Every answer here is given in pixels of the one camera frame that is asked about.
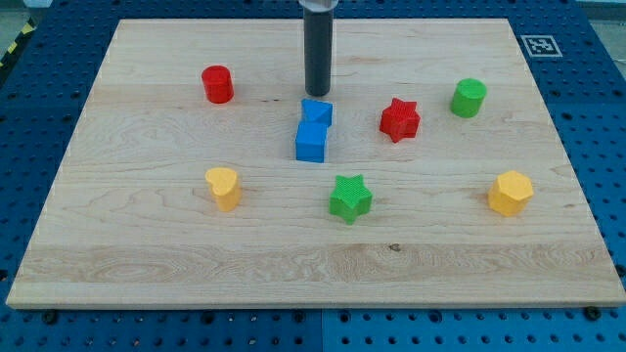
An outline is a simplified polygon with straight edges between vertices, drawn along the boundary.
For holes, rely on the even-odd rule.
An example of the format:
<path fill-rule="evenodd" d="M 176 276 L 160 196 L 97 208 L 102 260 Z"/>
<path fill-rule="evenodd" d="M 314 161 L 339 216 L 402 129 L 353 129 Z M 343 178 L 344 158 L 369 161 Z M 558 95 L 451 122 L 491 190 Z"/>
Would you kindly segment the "silver rod mount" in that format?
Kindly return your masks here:
<path fill-rule="evenodd" d="M 310 12 L 328 12 L 337 6 L 338 0 L 298 0 L 298 3 Z"/>

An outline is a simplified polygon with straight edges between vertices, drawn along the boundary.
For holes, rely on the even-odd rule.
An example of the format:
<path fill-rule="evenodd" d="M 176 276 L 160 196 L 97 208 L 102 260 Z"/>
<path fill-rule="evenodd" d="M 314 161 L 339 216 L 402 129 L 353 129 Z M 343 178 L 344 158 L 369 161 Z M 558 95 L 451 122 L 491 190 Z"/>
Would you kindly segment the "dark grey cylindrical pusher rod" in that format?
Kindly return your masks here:
<path fill-rule="evenodd" d="M 304 7 L 305 90 L 322 97 L 331 90 L 334 13 L 330 9 Z"/>

